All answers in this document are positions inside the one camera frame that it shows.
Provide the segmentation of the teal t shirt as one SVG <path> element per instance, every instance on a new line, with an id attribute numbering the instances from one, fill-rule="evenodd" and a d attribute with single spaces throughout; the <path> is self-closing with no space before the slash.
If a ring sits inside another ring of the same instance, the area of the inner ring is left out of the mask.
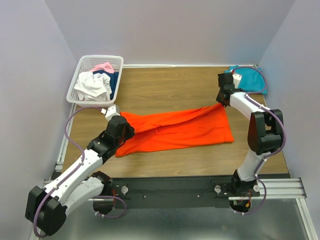
<path id="1" fill-rule="evenodd" d="M 242 79 L 239 83 L 238 88 L 244 90 L 247 93 L 258 93 L 262 95 L 266 95 L 268 93 L 266 85 L 267 81 L 260 68 L 233 65 L 224 72 L 237 73 L 241 75 Z"/>

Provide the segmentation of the orange t shirt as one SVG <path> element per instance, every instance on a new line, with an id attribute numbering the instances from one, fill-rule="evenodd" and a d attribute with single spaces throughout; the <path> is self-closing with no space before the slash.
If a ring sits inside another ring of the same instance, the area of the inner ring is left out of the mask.
<path id="1" fill-rule="evenodd" d="M 135 135 L 117 151 L 117 158 L 133 153 L 232 143 L 234 137 L 220 104 L 197 109 L 137 115 L 122 112 Z"/>

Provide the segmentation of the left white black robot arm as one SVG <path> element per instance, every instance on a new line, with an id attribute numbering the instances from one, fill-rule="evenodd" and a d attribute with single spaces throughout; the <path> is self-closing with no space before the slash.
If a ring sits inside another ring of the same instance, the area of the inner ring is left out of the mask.
<path id="1" fill-rule="evenodd" d="M 125 117 L 113 116 L 106 129 L 89 142 L 71 167 L 44 187 L 35 186 L 30 190 L 25 218 L 33 224 L 35 236 L 45 238 L 54 235 L 67 216 L 84 202 L 110 194 L 108 176 L 89 174 L 113 157 L 134 134 L 134 128 Z"/>

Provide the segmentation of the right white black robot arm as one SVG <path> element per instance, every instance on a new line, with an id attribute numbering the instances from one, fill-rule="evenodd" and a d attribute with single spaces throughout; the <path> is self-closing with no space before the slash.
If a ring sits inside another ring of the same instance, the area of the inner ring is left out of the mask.
<path id="1" fill-rule="evenodd" d="M 249 120 L 247 143 L 248 153 L 242 165 L 235 170 L 230 191 L 241 196 L 254 189 L 257 176 L 269 157 L 276 155 L 286 143 L 283 113 L 258 103 L 241 88 L 236 88 L 231 72 L 217 77 L 219 92 L 216 101 L 223 107 L 238 110 Z"/>

